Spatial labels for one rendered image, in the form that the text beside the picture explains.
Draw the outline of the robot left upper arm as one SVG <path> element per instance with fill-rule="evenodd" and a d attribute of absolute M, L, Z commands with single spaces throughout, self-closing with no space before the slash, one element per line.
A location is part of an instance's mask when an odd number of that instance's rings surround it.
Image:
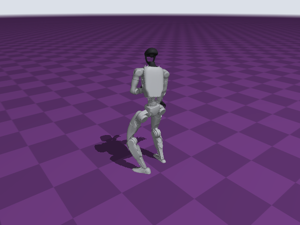
<path fill-rule="evenodd" d="M 131 82 L 130 93 L 136 95 L 138 93 L 137 85 L 139 83 L 139 77 L 142 76 L 144 68 L 136 68 L 133 72 L 133 78 Z"/>

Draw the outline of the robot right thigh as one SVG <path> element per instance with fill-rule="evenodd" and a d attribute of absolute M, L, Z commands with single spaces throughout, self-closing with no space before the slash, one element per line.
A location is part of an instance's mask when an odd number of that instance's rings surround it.
<path fill-rule="evenodd" d="M 160 109 L 159 109 L 160 112 L 156 116 L 151 117 L 151 130 L 152 130 L 151 135 L 154 138 L 160 136 L 160 131 L 158 130 L 158 126 L 161 121 L 162 115 L 165 113 L 165 108 L 161 104 L 159 105 L 160 105 Z"/>

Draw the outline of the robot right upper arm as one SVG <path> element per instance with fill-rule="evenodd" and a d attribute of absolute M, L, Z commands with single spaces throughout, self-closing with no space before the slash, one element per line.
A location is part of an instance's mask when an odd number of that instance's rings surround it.
<path fill-rule="evenodd" d="M 163 71 L 164 71 L 164 89 L 163 89 L 162 93 L 166 92 L 166 90 L 167 90 L 168 77 L 170 75 L 167 70 L 163 69 Z"/>

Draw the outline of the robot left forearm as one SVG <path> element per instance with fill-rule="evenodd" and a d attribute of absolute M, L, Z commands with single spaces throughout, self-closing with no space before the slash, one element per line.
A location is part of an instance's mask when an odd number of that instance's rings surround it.
<path fill-rule="evenodd" d="M 142 91 L 142 88 L 140 87 L 140 88 L 137 88 L 138 89 L 138 93 L 137 94 L 142 94 L 143 93 L 143 91 Z"/>

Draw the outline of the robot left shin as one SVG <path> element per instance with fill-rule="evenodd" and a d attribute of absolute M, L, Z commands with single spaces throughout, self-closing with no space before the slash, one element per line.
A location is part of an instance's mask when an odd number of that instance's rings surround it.
<path fill-rule="evenodd" d="M 129 151 L 131 152 L 132 156 L 135 158 L 135 160 L 137 160 L 138 164 L 141 166 L 141 168 L 143 167 L 142 169 L 146 169 L 146 164 L 143 160 L 142 152 L 139 145 L 136 145 L 134 140 L 132 139 L 129 139 L 126 145 Z"/>

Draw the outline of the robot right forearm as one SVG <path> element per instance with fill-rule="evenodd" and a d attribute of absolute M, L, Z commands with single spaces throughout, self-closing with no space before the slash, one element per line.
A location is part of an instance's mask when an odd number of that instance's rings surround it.
<path fill-rule="evenodd" d="M 161 94 L 161 97 L 157 97 L 157 103 L 160 104 L 160 102 L 162 101 L 163 97 L 165 96 L 166 92 Z"/>

